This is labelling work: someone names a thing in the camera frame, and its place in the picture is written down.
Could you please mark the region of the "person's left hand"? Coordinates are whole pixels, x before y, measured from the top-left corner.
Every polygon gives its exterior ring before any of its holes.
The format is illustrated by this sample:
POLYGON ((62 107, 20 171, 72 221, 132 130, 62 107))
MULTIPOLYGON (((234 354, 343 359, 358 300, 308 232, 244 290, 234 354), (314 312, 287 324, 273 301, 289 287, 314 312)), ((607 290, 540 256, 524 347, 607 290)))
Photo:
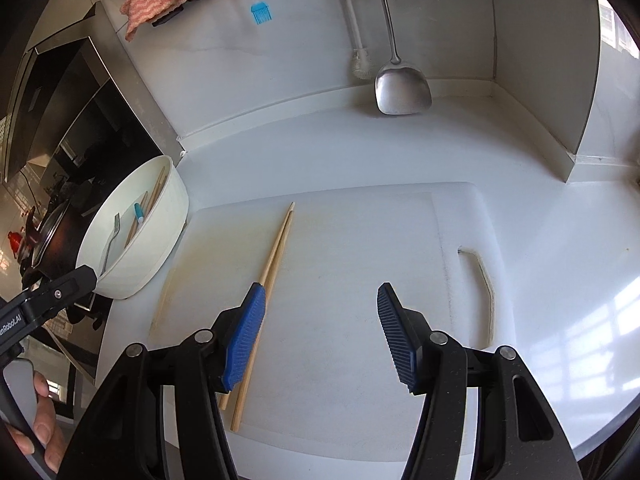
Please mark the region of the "person's left hand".
POLYGON ((56 421, 54 404, 49 396, 49 384, 39 372, 34 373, 34 390, 37 409, 32 430, 44 447, 44 461, 57 474, 66 452, 66 442, 56 421))

